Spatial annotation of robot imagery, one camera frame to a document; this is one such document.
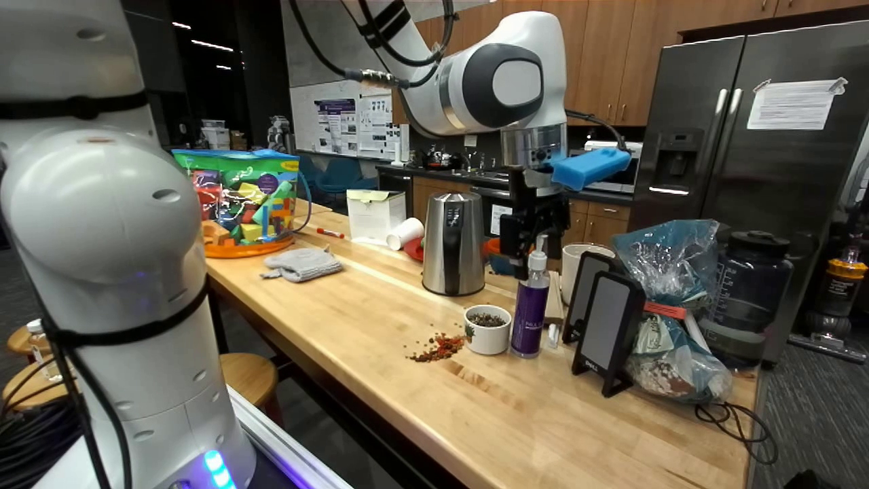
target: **purple bottle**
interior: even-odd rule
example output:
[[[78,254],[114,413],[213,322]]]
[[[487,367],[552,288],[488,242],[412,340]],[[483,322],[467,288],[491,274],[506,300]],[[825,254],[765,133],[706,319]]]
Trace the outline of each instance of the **purple bottle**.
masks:
[[[545,235],[539,236],[539,247],[526,257],[526,280],[518,282],[513,340],[510,349],[522,356],[540,350],[544,314],[545,314]]]

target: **colorful package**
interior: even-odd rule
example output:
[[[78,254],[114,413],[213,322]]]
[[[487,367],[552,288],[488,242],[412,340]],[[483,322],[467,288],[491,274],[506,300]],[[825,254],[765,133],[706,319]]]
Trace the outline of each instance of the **colorful package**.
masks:
[[[200,204],[210,259],[266,257],[290,246],[300,160],[287,152],[175,149]]]

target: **plastic bag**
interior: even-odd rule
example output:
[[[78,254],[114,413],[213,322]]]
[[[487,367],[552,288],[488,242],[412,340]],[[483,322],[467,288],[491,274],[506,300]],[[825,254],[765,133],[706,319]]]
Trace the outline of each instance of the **plastic bag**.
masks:
[[[210,259],[270,257],[290,246],[300,160],[285,152],[175,149],[200,204]]]
[[[670,220],[615,242],[616,259],[650,301],[687,308],[681,315],[646,315],[624,367],[644,391],[684,405],[726,402],[734,387],[730,371],[708,350],[689,314],[714,287],[718,228],[718,220]]]

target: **refrigerator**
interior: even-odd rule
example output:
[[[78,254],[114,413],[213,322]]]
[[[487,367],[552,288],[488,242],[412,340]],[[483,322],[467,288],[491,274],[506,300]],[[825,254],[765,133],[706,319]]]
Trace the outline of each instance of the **refrigerator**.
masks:
[[[790,240],[765,367],[798,322],[843,190],[864,182],[866,113],[866,19],[659,52],[629,228],[714,217]]]

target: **floor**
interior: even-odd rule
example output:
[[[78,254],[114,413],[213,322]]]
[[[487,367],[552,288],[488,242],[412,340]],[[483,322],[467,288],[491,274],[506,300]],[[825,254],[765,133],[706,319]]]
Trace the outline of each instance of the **floor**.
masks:
[[[13,254],[0,251],[0,337],[39,315],[39,301]],[[270,345],[233,314],[224,311],[232,350],[271,356]],[[856,342],[869,349],[869,330]],[[23,360],[0,353],[0,384]],[[312,398],[297,384],[281,384],[282,426],[353,486],[399,486]],[[859,489],[869,481],[869,364],[848,364],[801,349],[788,349],[773,373],[760,376],[760,418],[780,443],[772,467],[756,464],[756,489],[780,489],[797,473],[814,470],[824,481]]]

